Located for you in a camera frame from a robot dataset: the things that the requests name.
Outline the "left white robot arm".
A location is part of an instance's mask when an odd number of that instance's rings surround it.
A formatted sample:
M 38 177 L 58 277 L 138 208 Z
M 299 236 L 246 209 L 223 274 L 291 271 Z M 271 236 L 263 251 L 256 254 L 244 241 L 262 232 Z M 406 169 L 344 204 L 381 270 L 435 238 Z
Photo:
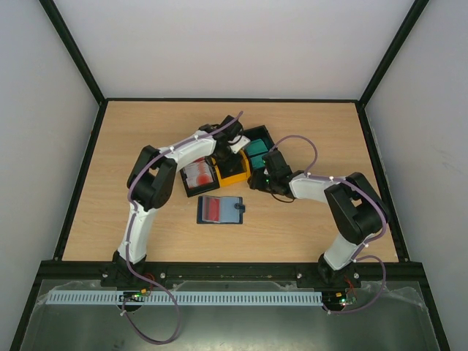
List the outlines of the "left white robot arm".
M 236 117 L 220 124 L 205 124 L 187 138 L 167 147 L 146 146 L 127 181 L 130 211 L 118 255 L 133 265 L 146 258 L 148 237 L 158 210 L 173 192 L 177 173 L 198 159 L 212 158 L 216 165 L 236 167 L 237 154 L 247 144 Z

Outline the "dark blue card holder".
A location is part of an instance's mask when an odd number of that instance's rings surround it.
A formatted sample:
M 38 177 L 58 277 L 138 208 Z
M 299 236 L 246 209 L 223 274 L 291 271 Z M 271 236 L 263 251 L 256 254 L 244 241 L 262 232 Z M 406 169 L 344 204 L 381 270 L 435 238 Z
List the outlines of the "dark blue card holder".
M 244 213 L 246 206 L 242 197 L 224 196 L 219 197 L 221 200 L 220 206 L 220 221 L 219 223 L 204 222 L 202 220 L 202 197 L 197 199 L 197 223 L 198 224 L 243 224 Z

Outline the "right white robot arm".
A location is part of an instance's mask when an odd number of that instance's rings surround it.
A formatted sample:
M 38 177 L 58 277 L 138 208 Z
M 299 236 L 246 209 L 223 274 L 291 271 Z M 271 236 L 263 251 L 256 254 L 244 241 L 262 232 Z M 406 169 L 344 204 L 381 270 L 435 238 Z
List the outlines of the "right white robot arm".
M 337 285 L 361 251 L 385 234 L 389 220 L 387 206 L 362 173 L 333 177 L 313 175 L 308 170 L 293 172 L 277 149 L 262 156 L 262 161 L 263 166 L 249 177 L 250 189 L 276 199 L 328 204 L 338 235 L 319 257 L 318 274 L 323 284 Z

